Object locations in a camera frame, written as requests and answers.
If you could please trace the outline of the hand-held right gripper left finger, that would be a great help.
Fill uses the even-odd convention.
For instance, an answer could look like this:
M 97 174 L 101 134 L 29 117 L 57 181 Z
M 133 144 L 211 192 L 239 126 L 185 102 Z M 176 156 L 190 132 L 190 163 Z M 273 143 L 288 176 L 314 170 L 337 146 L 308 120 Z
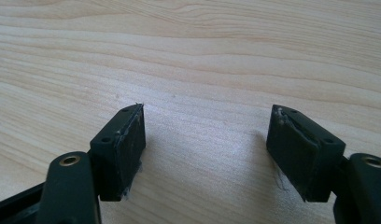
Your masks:
M 119 202 L 131 188 L 146 147 L 144 105 L 121 109 L 90 145 L 94 183 L 100 200 Z

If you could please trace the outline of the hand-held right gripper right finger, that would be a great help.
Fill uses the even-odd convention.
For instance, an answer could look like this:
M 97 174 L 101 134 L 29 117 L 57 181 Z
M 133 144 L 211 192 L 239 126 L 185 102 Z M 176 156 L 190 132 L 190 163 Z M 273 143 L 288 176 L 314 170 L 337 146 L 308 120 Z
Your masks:
M 341 139 L 303 113 L 273 105 L 266 147 L 303 200 L 329 199 L 334 170 L 346 147 Z

